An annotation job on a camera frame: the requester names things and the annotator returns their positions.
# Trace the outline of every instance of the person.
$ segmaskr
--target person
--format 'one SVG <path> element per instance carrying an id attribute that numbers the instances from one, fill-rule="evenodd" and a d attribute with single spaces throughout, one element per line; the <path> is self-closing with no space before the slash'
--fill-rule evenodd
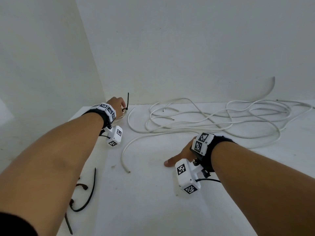
<path id="1" fill-rule="evenodd" d="M 122 98 L 107 103 L 122 116 Z M 12 161 L 0 174 L 2 232 L 57 234 L 103 124 L 99 114 L 84 114 L 49 131 Z M 192 140 L 164 165 L 194 160 L 191 145 Z M 232 142 L 217 144 L 211 163 L 259 236 L 315 235 L 314 178 Z"/>

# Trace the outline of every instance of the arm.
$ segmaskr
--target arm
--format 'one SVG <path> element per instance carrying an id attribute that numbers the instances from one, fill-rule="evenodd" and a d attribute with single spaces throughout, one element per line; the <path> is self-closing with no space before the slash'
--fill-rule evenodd
<path id="1" fill-rule="evenodd" d="M 192 161 L 189 148 L 164 164 Z M 215 146 L 211 163 L 259 236 L 315 235 L 315 179 L 235 143 Z"/>
<path id="2" fill-rule="evenodd" d="M 122 115 L 122 98 L 108 101 Z M 56 235 L 103 119 L 87 113 L 49 131 L 0 174 L 0 211 L 24 218 L 38 235 Z"/>

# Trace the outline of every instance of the white table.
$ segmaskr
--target white table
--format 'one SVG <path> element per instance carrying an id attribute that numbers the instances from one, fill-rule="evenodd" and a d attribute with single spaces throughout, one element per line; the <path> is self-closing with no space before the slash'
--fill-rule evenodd
<path id="1" fill-rule="evenodd" d="M 315 105 L 315 100 L 305 102 Z M 223 103 L 198 105 L 208 112 L 224 107 Z M 130 121 L 135 128 L 144 130 L 150 105 L 134 105 L 129 109 L 133 107 L 136 109 Z M 87 108 L 83 107 L 73 118 Z M 176 108 L 193 109 L 190 104 L 177 104 Z M 295 107 L 294 113 L 304 109 Z M 176 120 L 183 117 L 196 118 L 196 115 L 181 116 Z M 315 177 L 314 119 L 315 110 L 293 121 L 277 143 L 255 151 Z M 84 183 L 91 186 L 93 169 L 95 166 L 98 169 L 96 192 L 86 210 L 80 213 L 68 210 L 74 235 L 256 235 L 220 183 L 201 182 L 201 191 L 187 196 L 178 187 L 174 168 L 163 166 L 163 162 L 178 154 L 195 134 L 166 134 L 132 143 L 125 152 L 125 163 L 131 170 L 127 174 L 120 164 L 120 154 L 131 139 L 141 134 L 128 127 L 127 118 L 118 125 L 124 131 L 121 144 L 109 148 L 106 138 L 99 138 L 84 166 L 82 176 L 87 179 Z M 245 123 L 231 131 L 250 134 L 271 129 L 267 123 Z M 259 142 L 231 138 L 243 146 Z M 73 197 L 79 197 L 80 200 L 75 201 L 81 205 L 88 195 L 89 190 L 77 189 Z M 63 230 L 68 230 L 65 222 L 58 235 L 63 235 Z"/>

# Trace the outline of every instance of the right arm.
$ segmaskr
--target right arm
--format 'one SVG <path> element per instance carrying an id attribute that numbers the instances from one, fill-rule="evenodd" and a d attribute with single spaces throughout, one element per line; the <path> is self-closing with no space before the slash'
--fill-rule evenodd
<path id="1" fill-rule="evenodd" d="M 164 164 L 192 161 L 192 141 Z M 230 142 L 211 154 L 222 185 L 259 236 L 315 235 L 315 179 Z"/>

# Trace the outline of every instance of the wall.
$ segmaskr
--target wall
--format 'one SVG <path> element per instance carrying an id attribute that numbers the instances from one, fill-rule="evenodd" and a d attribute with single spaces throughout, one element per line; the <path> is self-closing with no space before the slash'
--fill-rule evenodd
<path id="1" fill-rule="evenodd" d="M 315 99 L 315 0 L 76 0 L 105 95 Z"/>
<path id="2" fill-rule="evenodd" d="M 104 101 L 75 0 L 0 0 L 0 170 L 82 106 Z"/>

